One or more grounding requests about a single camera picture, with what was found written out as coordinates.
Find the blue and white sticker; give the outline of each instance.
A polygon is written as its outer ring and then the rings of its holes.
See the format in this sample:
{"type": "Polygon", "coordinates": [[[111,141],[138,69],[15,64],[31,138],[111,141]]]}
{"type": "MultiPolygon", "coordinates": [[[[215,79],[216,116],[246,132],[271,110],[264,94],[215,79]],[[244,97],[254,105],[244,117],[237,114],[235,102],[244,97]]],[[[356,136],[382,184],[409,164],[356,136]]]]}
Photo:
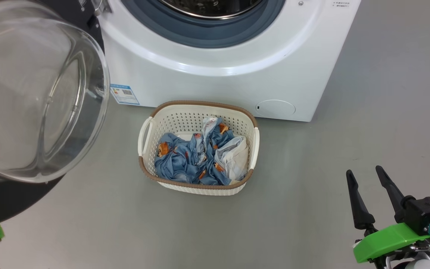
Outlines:
{"type": "Polygon", "coordinates": [[[110,92],[119,104],[140,105],[134,92],[127,85],[111,84],[110,92]]]}

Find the brown basket rim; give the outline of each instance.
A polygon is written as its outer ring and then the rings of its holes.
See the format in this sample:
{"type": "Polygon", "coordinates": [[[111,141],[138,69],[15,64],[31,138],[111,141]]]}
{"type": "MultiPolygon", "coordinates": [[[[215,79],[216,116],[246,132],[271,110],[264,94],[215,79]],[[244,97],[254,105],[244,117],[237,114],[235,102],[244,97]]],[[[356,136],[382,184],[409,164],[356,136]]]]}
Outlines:
{"type": "MultiPolygon", "coordinates": [[[[220,108],[226,108],[226,109],[239,111],[239,112],[246,114],[246,116],[248,116],[250,118],[250,120],[253,123],[254,128],[258,128],[258,123],[256,122],[255,117],[248,110],[241,108],[241,107],[222,104],[222,103],[216,103],[216,102],[170,101],[170,102],[163,103],[160,106],[158,106],[157,108],[155,108],[154,112],[150,115],[150,117],[152,117],[152,118],[155,117],[155,115],[160,110],[162,110],[165,107],[171,106],[171,105],[213,106],[213,107],[220,107],[220,108]]],[[[193,188],[193,189],[236,189],[237,187],[244,185],[250,179],[250,177],[253,174],[253,169],[249,169],[248,172],[246,173],[245,177],[242,180],[240,180],[240,182],[237,182],[236,184],[233,184],[233,185],[227,185],[227,186],[223,186],[223,185],[215,185],[215,186],[214,185],[198,185],[198,184],[188,184],[188,183],[175,182],[172,180],[161,179],[160,177],[153,176],[152,174],[149,173],[147,168],[145,168],[144,158],[142,156],[138,157],[138,164],[140,165],[140,168],[142,169],[142,172],[144,172],[145,176],[147,176],[149,179],[152,179],[153,181],[162,182],[165,184],[170,184],[170,185],[175,185],[175,186],[180,186],[180,187],[193,188]]]]}

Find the white cloth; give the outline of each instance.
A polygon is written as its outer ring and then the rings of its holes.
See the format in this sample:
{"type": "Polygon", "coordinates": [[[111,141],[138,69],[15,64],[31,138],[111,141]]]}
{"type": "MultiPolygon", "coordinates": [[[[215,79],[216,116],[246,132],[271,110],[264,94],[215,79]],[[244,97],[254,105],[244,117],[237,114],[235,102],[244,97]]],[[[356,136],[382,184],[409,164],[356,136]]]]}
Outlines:
{"type": "Polygon", "coordinates": [[[237,136],[215,151],[215,162],[223,167],[226,176],[232,180],[241,180],[248,167],[248,146],[244,136],[237,136]]]}

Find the basket handle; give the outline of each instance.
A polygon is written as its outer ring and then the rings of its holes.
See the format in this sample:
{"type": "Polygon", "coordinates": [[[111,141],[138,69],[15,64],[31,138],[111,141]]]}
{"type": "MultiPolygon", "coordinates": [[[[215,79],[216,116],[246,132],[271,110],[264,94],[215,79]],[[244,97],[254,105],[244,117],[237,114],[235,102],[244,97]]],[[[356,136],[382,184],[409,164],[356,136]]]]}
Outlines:
{"type": "Polygon", "coordinates": [[[142,124],[142,128],[140,128],[140,133],[138,133],[137,151],[140,157],[144,155],[145,151],[147,150],[147,140],[150,137],[150,132],[152,131],[152,126],[153,126],[152,119],[153,119],[152,117],[147,118],[144,121],[144,124],[142,124]],[[147,132],[147,137],[145,138],[145,141],[144,141],[144,134],[145,134],[145,130],[147,129],[147,126],[149,127],[149,131],[147,132]]]}
{"type": "Polygon", "coordinates": [[[254,169],[256,165],[256,159],[258,158],[258,150],[260,149],[260,130],[255,127],[254,133],[254,145],[253,145],[253,158],[250,160],[249,169],[254,169]]]}

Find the perforated basket wall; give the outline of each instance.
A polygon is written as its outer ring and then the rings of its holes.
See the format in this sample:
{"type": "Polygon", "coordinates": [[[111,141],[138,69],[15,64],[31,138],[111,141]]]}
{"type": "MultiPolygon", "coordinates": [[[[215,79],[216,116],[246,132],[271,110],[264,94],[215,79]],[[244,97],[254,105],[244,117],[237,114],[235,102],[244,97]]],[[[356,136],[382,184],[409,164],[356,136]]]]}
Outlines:
{"type": "Polygon", "coordinates": [[[142,171],[162,186],[192,194],[233,195],[244,188],[253,173],[258,157],[259,132],[256,119],[245,109],[211,102],[174,101],[162,104],[155,109],[142,126],[138,141],[139,164],[142,171]],[[154,160],[162,135],[171,132],[185,138],[192,133],[199,133],[202,129],[203,118],[211,115],[223,118],[224,123],[233,130],[234,134],[246,137],[249,146],[249,171],[244,179],[228,186],[206,186],[174,182],[157,177],[154,160]],[[147,127],[149,130],[145,143],[143,143],[147,127]]]}

